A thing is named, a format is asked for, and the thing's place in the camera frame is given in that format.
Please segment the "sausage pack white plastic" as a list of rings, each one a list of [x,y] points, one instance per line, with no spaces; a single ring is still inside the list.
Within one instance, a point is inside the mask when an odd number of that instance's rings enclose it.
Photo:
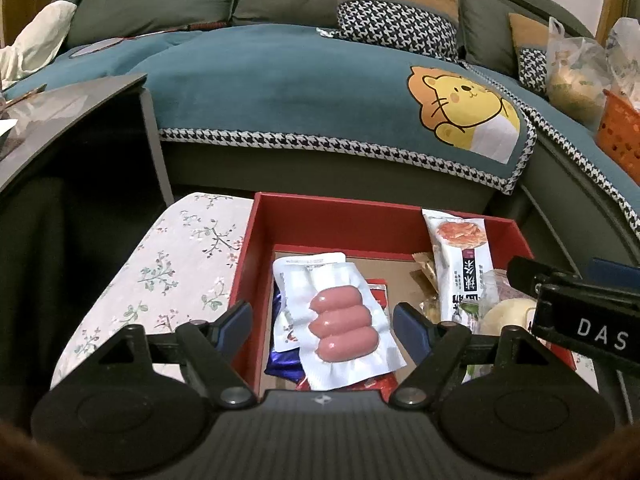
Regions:
[[[385,309],[352,262],[289,264],[278,273],[282,326],[309,388],[329,391],[406,366]]]

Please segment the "blue wafer biscuit packet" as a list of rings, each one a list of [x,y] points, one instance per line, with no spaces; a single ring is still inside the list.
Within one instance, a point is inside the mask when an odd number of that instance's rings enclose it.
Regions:
[[[268,359],[265,366],[265,374],[275,378],[285,379],[294,384],[299,384],[305,373],[299,361],[297,348],[291,348],[279,352],[274,348],[276,344],[277,318],[282,310],[282,295],[277,283],[273,283],[273,294],[271,300],[271,335],[269,343]]]

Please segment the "yellow cookies clear packet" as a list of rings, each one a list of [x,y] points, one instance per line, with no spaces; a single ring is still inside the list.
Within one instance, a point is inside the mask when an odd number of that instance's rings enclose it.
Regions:
[[[440,322],[438,283],[434,255],[431,252],[415,252],[412,255],[419,270],[411,273],[423,292],[419,310],[432,323]]]

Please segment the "orange plastic basket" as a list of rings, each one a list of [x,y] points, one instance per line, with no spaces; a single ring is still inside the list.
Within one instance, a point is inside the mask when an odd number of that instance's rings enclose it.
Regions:
[[[640,115],[626,99],[605,90],[597,146],[640,184]]]

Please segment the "white paper packet on table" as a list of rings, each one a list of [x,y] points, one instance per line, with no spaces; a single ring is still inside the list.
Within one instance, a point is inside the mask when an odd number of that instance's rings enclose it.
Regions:
[[[0,120],[0,145],[6,142],[6,136],[16,124],[16,119],[9,118]]]

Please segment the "dark grey side table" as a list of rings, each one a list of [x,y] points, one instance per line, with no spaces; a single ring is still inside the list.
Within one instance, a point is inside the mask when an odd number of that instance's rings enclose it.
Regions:
[[[166,169],[151,92],[145,74],[93,79],[69,84],[14,104],[9,118],[16,125],[8,139],[17,146],[1,156],[1,188],[6,190],[34,168],[50,146],[63,139],[72,144],[56,155],[54,164],[77,169],[88,162],[96,169],[123,170],[130,162],[152,165],[152,181],[169,206],[175,199]]]

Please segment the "white cloth on sofa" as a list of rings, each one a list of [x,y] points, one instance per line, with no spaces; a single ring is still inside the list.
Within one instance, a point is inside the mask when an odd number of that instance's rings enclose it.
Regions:
[[[45,6],[18,34],[13,44],[1,49],[1,88],[6,90],[47,66],[70,31],[77,4],[56,0]]]

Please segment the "red Trolli candy bag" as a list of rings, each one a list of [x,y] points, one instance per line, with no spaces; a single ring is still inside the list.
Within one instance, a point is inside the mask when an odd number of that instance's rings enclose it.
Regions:
[[[359,275],[324,278],[309,295],[294,322],[306,388],[376,390],[387,399],[406,361],[368,283]]]

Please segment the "white barcode snack packet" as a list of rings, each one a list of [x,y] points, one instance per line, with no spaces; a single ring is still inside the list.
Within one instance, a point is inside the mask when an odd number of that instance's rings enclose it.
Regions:
[[[285,352],[299,348],[294,330],[298,319],[296,310],[303,299],[311,300],[314,291],[311,271],[319,266],[344,263],[342,252],[325,252],[315,255],[295,255],[277,258],[273,263],[274,284],[280,292],[280,307],[273,313],[272,345],[275,352]]]

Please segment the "houndstooth tan cushion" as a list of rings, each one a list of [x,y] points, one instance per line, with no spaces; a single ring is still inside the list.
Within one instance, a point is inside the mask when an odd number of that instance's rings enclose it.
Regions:
[[[518,81],[531,92],[547,93],[547,47],[549,29],[525,15],[510,13],[513,47],[518,61]]]
[[[459,0],[337,0],[341,40],[456,62]]]

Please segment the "clear plastic bag with food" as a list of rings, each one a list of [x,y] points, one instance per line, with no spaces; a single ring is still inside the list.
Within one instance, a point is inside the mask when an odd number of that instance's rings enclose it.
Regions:
[[[619,18],[605,44],[565,35],[549,20],[546,92],[551,104],[590,130],[596,130],[612,92],[639,108],[639,21]]]

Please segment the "clear bread roll packet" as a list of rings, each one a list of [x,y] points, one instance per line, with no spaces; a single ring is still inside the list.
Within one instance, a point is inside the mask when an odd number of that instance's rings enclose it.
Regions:
[[[505,270],[491,270],[480,277],[483,293],[478,304],[478,332],[499,336],[504,326],[529,329],[536,311],[536,301],[525,292],[513,288]]]

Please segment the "red cardboard box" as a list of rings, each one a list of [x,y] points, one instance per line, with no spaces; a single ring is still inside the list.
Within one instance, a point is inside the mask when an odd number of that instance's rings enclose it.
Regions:
[[[246,300],[253,307],[253,329],[233,360],[234,368],[257,394],[276,385],[274,378],[264,374],[275,256],[342,252],[365,278],[386,281],[390,308],[401,301],[417,308],[434,290],[412,256],[431,250],[417,206],[257,194],[230,296],[232,304]]]

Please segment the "white rice cracker packet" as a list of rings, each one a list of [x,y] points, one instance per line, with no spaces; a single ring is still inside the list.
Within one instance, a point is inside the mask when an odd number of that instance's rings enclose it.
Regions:
[[[440,319],[475,332],[483,274],[494,268],[485,221],[431,209],[422,214],[433,248]]]

